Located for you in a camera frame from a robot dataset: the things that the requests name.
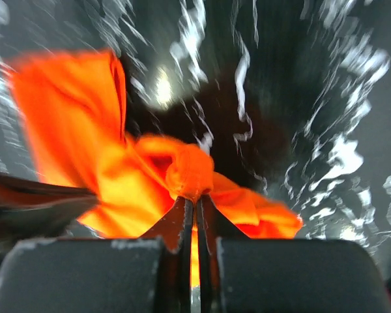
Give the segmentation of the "orange t shirt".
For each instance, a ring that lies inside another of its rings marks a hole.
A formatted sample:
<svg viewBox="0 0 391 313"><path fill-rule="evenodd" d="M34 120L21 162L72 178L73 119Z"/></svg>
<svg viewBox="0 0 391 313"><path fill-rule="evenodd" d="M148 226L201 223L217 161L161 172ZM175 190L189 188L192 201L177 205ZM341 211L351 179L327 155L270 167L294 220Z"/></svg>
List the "orange t shirt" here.
<svg viewBox="0 0 391 313"><path fill-rule="evenodd" d="M203 195L250 238L292 239L301 229L284 204L216 172L198 145L128 133L125 71L111 50L28 55L9 65L36 170L46 183L95 192L99 204L80 222L102 235L140 237L178 197Z"/></svg>

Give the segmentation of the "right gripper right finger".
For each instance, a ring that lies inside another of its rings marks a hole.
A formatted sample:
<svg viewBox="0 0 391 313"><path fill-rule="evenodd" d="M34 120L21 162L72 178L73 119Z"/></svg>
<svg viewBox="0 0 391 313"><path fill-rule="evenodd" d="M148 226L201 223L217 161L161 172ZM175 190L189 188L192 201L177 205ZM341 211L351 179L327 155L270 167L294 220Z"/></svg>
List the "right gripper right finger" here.
<svg viewBox="0 0 391 313"><path fill-rule="evenodd" d="M248 236L219 212L208 195L198 201L196 218L201 311L221 312L217 239L247 239Z"/></svg>

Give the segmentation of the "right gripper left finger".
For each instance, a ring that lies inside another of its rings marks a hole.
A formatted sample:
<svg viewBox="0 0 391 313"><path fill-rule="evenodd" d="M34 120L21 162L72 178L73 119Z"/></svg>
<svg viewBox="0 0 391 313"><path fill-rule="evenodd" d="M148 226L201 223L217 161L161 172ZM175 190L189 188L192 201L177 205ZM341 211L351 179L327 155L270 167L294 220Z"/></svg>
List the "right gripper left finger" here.
<svg viewBox="0 0 391 313"><path fill-rule="evenodd" d="M193 203L178 197L172 208L141 239L158 239L163 252L157 269L154 312L191 309L191 242Z"/></svg>

